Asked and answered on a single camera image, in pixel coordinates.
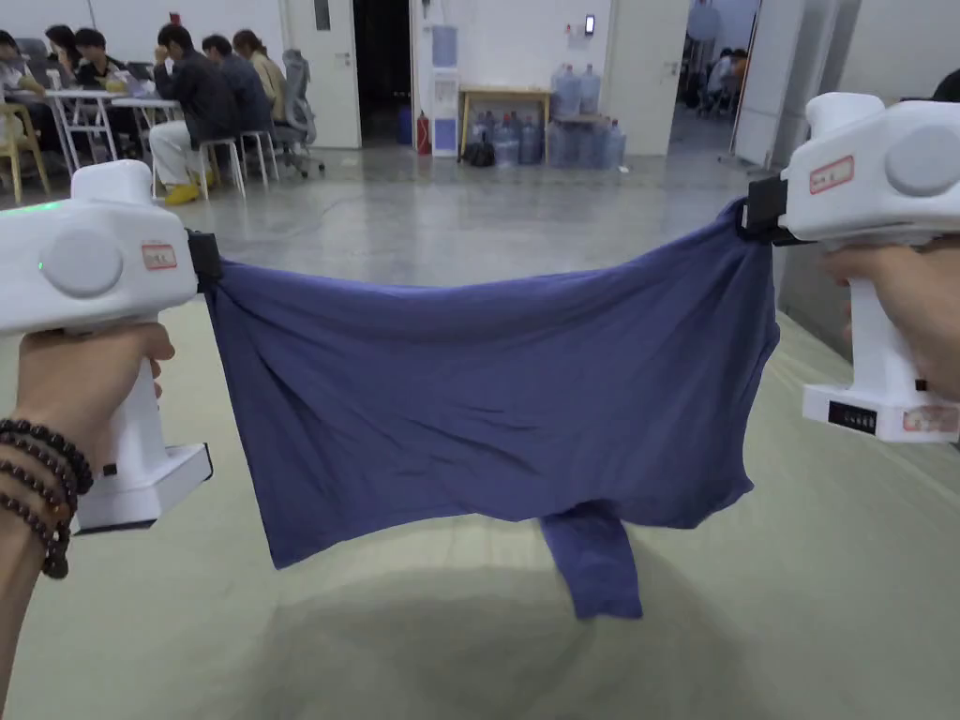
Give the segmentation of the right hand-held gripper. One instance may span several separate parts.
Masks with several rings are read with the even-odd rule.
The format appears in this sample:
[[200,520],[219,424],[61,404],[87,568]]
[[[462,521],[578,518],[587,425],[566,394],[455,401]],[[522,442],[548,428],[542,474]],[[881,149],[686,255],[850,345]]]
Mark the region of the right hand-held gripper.
[[[954,103],[831,92],[806,106],[810,136],[774,177],[751,184],[741,237],[920,247],[959,229],[959,109]],[[810,421],[887,443],[956,443],[959,411],[932,393],[874,285],[849,283],[853,379],[808,385]]]

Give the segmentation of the person's left hand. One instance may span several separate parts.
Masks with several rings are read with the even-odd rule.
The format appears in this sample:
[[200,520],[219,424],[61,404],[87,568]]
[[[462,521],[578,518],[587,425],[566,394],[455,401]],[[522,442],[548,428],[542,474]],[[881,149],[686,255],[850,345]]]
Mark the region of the person's left hand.
[[111,422],[141,369],[151,373],[158,405],[161,363],[174,356],[159,322],[116,325],[91,336],[26,335],[21,343],[16,402],[10,416],[44,426],[73,442],[92,465],[113,454]]

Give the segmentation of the person's right hand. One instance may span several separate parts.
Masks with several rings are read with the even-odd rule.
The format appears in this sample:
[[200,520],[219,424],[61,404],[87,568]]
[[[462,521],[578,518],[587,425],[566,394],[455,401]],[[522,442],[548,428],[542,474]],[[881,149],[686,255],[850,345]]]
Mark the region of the person's right hand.
[[914,249],[847,246],[822,264],[837,283],[866,280],[901,333],[929,390],[959,400],[959,237]]

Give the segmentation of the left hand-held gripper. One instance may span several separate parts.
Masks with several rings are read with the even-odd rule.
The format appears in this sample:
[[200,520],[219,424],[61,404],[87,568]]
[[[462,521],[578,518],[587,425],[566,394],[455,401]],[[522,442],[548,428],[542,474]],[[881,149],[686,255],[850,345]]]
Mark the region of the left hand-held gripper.
[[[1,332],[87,335],[153,322],[221,277],[214,235],[152,194],[151,169],[117,160],[74,173],[67,199],[1,215]],[[205,444],[165,443],[143,364],[112,417],[112,448],[72,521],[81,534],[146,528],[213,474]]]

